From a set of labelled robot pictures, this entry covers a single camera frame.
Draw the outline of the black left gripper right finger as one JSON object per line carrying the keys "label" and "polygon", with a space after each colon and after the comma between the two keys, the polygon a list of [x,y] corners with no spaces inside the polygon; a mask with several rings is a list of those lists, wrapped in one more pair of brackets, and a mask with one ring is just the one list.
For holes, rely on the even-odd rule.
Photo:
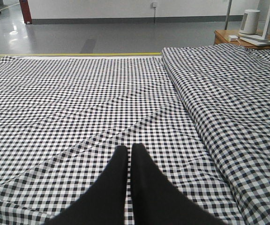
{"label": "black left gripper right finger", "polygon": [[145,146],[133,144],[131,197],[137,225],[222,225],[219,218],[186,198],[151,159]]}

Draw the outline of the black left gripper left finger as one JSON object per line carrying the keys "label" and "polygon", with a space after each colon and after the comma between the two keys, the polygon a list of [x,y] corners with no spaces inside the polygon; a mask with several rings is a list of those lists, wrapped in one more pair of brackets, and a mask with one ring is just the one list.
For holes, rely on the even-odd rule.
{"label": "black left gripper left finger", "polygon": [[127,187],[128,150],[117,146],[111,160],[80,198],[46,225],[122,225]]}

